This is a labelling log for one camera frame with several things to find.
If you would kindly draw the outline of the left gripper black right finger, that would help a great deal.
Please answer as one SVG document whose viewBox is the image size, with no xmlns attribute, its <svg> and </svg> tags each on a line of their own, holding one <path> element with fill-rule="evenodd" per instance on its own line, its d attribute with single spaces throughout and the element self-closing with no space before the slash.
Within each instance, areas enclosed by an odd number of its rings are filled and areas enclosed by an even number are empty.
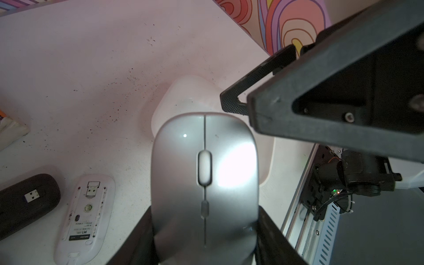
<svg viewBox="0 0 424 265">
<path fill-rule="evenodd" d="M 257 265 L 307 265 L 261 206 L 255 261 Z"/>
</svg>

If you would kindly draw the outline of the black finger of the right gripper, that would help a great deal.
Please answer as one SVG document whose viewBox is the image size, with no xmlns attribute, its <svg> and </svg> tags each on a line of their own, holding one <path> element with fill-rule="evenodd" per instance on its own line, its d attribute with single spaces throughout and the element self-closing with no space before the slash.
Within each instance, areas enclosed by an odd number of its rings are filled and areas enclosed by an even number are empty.
<svg viewBox="0 0 424 265">
<path fill-rule="evenodd" d="M 422 162 L 423 38 L 423 1 L 370 6 L 248 95 L 251 126 Z"/>
<path fill-rule="evenodd" d="M 270 73 L 278 73 L 297 59 L 297 50 L 289 45 L 273 54 L 262 64 L 239 79 L 220 94 L 221 108 L 226 113 L 248 115 L 247 104 L 239 100 L 239 95 L 255 85 Z"/>
</svg>

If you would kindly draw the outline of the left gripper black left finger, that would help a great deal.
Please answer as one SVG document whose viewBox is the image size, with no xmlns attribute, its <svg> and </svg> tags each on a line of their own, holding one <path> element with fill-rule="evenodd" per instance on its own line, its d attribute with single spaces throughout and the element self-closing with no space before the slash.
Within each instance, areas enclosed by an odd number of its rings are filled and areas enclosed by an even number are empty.
<svg viewBox="0 0 424 265">
<path fill-rule="evenodd" d="M 151 207 L 148 207 L 136 227 L 107 265 L 158 265 L 153 239 Z"/>
</svg>

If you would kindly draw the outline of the white upside-down mouse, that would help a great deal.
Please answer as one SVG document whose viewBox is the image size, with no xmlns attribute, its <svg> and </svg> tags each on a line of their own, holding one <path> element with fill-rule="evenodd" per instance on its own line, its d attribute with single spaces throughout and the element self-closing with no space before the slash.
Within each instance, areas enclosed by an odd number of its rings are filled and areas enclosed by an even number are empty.
<svg viewBox="0 0 424 265">
<path fill-rule="evenodd" d="M 71 201 L 54 251 L 57 265 L 85 265 L 104 243 L 115 197 L 115 181 L 104 174 L 82 176 Z"/>
</svg>

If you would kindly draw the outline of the silver wireless mouse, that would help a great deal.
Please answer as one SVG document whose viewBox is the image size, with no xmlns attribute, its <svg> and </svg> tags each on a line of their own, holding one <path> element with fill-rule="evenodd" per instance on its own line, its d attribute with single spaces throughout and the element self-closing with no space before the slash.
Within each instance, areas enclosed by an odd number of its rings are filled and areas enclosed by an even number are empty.
<svg viewBox="0 0 424 265">
<path fill-rule="evenodd" d="M 223 113 L 169 119 L 151 156 L 153 238 L 162 265 L 250 265 L 257 242 L 258 154 Z"/>
</svg>

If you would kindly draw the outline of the dark grey upside-down mouse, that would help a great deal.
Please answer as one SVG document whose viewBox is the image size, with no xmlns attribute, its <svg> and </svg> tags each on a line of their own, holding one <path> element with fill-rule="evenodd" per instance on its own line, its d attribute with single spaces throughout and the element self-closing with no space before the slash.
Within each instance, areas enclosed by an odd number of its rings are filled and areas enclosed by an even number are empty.
<svg viewBox="0 0 424 265">
<path fill-rule="evenodd" d="M 51 212 L 61 192 L 49 174 L 38 174 L 1 190 L 1 240 Z"/>
</svg>

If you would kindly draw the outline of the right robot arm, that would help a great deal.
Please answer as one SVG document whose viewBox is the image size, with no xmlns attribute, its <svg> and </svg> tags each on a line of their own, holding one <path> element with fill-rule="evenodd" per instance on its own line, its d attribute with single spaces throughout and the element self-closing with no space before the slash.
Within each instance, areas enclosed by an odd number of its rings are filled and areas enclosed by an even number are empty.
<svg viewBox="0 0 424 265">
<path fill-rule="evenodd" d="M 260 134 L 341 147 L 314 171 L 340 191 L 329 203 L 393 191 L 389 158 L 424 160 L 424 3 L 379 1 L 276 52 L 220 102 Z"/>
</svg>

